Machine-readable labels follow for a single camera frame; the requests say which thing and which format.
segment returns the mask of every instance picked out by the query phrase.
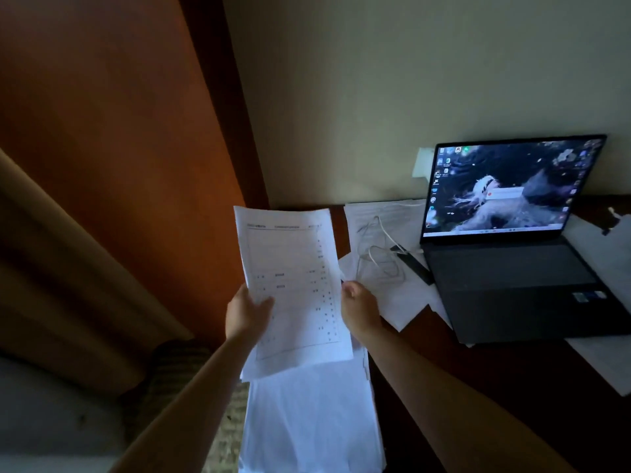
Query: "person's left hand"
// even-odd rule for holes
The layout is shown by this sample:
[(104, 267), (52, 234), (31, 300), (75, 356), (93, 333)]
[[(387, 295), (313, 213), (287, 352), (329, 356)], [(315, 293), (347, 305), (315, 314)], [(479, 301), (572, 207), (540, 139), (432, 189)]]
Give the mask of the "person's left hand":
[(254, 345), (268, 327), (274, 298), (268, 297), (260, 304), (255, 304), (247, 286), (243, 284), (226, 310), (226, 340), (245, 337)]

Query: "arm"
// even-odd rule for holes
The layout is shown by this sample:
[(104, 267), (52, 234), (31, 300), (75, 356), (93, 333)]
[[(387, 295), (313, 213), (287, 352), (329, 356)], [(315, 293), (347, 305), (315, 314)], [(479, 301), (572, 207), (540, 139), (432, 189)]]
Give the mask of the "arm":
[(274, 301), (255, 305), (242, 285), (226, 312), (226, 341), (178, 397), (141, 433), (111, 470), (201, 471), (250, 350), (269, 322)]
[(377, 300), (358, 282), (343, 284), (342, 317), (351, 334), (368, 349), (446, 471), (574, 472), (500, 405), (384, 329)]

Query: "beige wall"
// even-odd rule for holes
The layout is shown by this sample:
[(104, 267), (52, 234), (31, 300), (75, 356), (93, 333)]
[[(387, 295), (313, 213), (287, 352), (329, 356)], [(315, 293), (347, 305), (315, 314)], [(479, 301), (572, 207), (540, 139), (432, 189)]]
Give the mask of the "beige wall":
[(272, 206), (424, 197), (419, 147), (611, 135), (631, 193), (631, 0), (224, 0)]

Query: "hand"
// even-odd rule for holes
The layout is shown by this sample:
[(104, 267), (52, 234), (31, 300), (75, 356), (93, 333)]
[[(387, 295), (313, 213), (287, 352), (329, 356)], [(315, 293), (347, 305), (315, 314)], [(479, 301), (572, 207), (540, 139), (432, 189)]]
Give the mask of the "hand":
[(359, 282), (342, 284), (342, 318), (361, 343), (367, 335), (382, 329), (377, 299)]
[(259, 341), (268, 327), (274, 299), (266, 298), (255, 304), (250, 297), (247, 286), (243, 284), (226, 310), (226, 340), (245, 337), (254, 345)]

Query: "wooden desk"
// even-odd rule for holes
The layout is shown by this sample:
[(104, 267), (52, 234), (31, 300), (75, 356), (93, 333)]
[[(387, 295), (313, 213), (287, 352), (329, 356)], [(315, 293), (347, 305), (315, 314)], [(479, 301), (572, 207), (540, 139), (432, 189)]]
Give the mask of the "wooden desk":
[[(631, 196), (583, 197), (574, 213), (615, 225), (607, 207), (631, 213)], [(350, 251), (343, 207), (331, 208), (338, 255)], [(579, 472), (631, 471), (631, 395), (620, 397), (565, 341), (459, 344), (429, 307), (399, 334), (413, 348), (514, 414)], [(405, 407), (370, 363), (386, 471), (443, 472)]]

